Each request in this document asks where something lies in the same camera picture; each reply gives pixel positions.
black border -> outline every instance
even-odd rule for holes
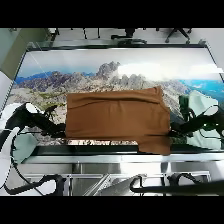
[[[75,49],[110,49],[110,48],[206,48],[212,57],[213,62],[216,64],[207,44],[132,44],[132,45],[83,45],[83,46],[63,46],[63,47],[42,47],[42,51],[50,50],[75,50]],[[13,80],[13,84],[17,78],[18,72],[21,68],[23,60],[27,52],[40,51],[39,48],[31,48],[24,52],[16,75]],[[3,109],[6,105],[13,85],[6,96]],[[171,154],[198,154],[198,153],[223,153],[223,151],[209,150],[200,147],[194,147],[183,144],[171,145]],[[143,153],[138,151],[137,145],[49,145],[49,146],[37,146],[31,156],[94,156],[94,155],[155,155],[153,153]]]

floor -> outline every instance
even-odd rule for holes
[[[55,42],[70,41],[76,39],[84,39],[82,28],[59,28],[60,35],[56,36]],[[147,28],[147,30],[138,29],[134,33],[134,38],[140,38],[146,40],[148,43],[162,43],[165,41],[169,33],[169,29],[161,28],[156,32],[155,28]],[[113,34],[125,35],[124,30],[118,30],[114,28],[101,28],[101,39],[109,40]],[[88,39],[97,39],[97,28],[86,28],[86,35]],[[190,34],[191,43],[198,43],[200,39],[206,39],[210,44],[217,64],[224,69],[224,28],[193,28]],[[170,38],[170,43],[185,43],[186,39],[179,32],[175,33]],[[96,169],[96,166],[89,165],[88,172]],[[19,169],[22,173],[70,173],[72,171],[71,165],[20,165]],[[18,175],[12,169],[7,184],[10,187],[18,187],[22,184]]]

brown towel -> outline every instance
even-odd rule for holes
[[[67,139],[137,141],[139,151],[170,153],[170,110],[160,87],[67,95]]]

